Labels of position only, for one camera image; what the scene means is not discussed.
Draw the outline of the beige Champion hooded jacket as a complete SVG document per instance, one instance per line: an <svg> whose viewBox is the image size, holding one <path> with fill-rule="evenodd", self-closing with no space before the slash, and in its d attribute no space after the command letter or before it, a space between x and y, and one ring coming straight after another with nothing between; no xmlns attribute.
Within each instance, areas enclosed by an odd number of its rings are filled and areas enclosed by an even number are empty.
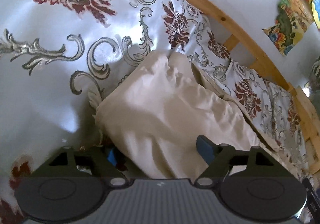
<svg viewBox="0 0 320 224"><path fill-rule="evenodd" d="M95 123L150 178L196 179L207 168L196 149L199 135L237 150L279 149L179 52L151 52L99 104Z"/></svg>

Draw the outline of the wooden bed frame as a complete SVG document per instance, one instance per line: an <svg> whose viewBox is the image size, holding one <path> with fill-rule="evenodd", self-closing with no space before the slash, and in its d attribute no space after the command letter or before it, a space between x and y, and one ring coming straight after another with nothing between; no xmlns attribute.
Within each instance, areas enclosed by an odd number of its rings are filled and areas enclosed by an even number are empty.
<svg viewBox="0 0 320 224"><path fill-rule="evenodd" d="M235 98L255 127L294 165L319 172L319 117L301 88L289 83L235 21L208 0L30 0L44 10L50 29L62 19L52 6L82 13L93 4L94 39L68 36L77 48L45 50L44 34L22 50L28 86L40 91L69 87L96 107L154 50L185 54L217 92Z"/></svg>

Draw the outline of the plastic bag of clothes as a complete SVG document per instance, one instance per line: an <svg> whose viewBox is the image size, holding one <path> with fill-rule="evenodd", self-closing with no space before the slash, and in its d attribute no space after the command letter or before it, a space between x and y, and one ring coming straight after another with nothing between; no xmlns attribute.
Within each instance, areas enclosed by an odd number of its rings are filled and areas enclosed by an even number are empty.
<svg viewBox="0 0 320 224"><path fill-rule="evenodd" d="M319 91L320 86L320 57L315 60L309 74L309 86L312 93Z"/></svg>

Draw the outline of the floral white bed cover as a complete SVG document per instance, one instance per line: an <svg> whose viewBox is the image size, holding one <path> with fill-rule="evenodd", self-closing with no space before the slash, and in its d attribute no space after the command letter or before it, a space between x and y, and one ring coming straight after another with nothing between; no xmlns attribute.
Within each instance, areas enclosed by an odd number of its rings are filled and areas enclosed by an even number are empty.
<svg viewBox="0 0 320 224"><path fill-rule="evenodd" d="M187 56L296 177L308 175L291 94L232 59L188 1L1 0L1 223L23 220L14 192L56 150L106 142L98 103L162 50Z"/></svg>

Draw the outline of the colourful landscape poster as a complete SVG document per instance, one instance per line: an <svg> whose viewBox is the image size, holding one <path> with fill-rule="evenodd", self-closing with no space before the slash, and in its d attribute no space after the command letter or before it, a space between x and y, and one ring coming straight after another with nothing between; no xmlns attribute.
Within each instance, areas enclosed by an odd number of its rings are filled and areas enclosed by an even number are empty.
<svg viewBox="0 0 320 224"><path fill-rule="evenodd" d="M263 32L278 51L287 56L312 23L313 16L305 0L280 0L275 25Z"/></svg>

